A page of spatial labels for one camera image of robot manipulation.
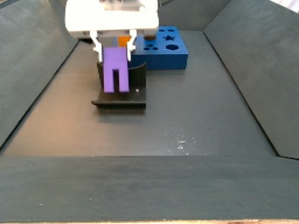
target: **blue shape sorter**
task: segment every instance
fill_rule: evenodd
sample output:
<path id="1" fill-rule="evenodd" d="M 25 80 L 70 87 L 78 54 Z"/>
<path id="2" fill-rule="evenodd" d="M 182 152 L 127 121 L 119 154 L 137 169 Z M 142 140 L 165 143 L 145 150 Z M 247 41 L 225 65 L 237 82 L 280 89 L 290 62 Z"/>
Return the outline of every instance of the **blue shape sorter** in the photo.
<path id="1" fill-rule="evenodd" d="M 130 67 L 138 67 L 145 63 L 147 69 L 187 67 L 189 51 L 175 26 L 161 26 L 155 40 L 146 40 L 145 37 L 138 36 L 135 46 Z"/>

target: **bin floor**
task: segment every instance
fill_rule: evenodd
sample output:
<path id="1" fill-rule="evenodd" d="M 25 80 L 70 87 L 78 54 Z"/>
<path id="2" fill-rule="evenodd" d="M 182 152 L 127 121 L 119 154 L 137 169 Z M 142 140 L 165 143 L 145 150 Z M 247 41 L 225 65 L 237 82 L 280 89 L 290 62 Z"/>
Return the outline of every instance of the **bin floor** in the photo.
<path id="1" fill-rule="evenodd" d="M 81 42 L 2 156 L 230 156 L 277 154 L 201 31 L 182 31 L 186 70 L 147 72 L 147 107 L 98 109 L 98 56 Z"/>

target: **black base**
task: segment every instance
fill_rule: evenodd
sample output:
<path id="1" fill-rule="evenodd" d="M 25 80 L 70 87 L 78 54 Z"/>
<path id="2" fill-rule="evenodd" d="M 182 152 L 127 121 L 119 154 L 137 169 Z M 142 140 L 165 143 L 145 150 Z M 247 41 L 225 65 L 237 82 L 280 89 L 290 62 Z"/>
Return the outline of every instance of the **black base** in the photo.
<path id="1" fill-rule="evenodd" d="M 105 92 L 103 83 L 103 65 L 98 63 L 98 73 L 101 80 L 101 90 L 98 100 L 91 103 L 101 108 L 126 109 L 146 107 L 146 64 L 129 69 L 130 92 L 115 92 L 109 94 Z"/>

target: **purple object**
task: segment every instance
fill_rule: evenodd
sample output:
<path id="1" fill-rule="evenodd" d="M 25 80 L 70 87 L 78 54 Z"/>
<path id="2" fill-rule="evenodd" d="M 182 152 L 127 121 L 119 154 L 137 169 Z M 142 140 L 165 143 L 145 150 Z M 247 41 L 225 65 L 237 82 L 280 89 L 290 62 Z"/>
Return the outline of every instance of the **purple object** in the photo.
<path id="1" fill-rule="evenodd" d="M 115 93 L 114 71 L 119 76 L 119 92 L 130 92 L 129 89 L 129 68 L 127 68 L 127 48 L 106 47 L 105 48 L 105 92 Z"/>

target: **dark gray surface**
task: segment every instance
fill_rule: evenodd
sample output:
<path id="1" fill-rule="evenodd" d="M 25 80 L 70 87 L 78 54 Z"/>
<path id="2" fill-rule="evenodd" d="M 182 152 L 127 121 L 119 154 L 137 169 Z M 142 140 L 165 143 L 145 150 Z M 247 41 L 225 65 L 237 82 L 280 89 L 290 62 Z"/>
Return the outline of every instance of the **dark gray surface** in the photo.
<path id="1" fill-rule="evenodd" d="M 149 71 L 147 109 L 114 112 L 99 96 L 97 54 L 81 43 L 3 156 L 273 157 L 230 74 L 199 31 L 183 31 L 186 70 Z"/>
<path id="2" fill-rule="evenodd" d="M 280 154 L 299 158 L 299 15 L 235 0 L 205 30 Z"/>
<path id="3" fill-rule="evenodd" d="M 77 45 L 65 2 L 18 1 L 0 9 L 0 145 Z"/>
<path id="4" fill-rule="evenodd" d="M 173 0 L 159 9 L 161 25 L 203 31 L 231 0 Z"/>
<path id="5" fill-rule="evenodd" d="M 0 221 L 299 219 L 298 169 L 278 157 L 6 157 Z"/>

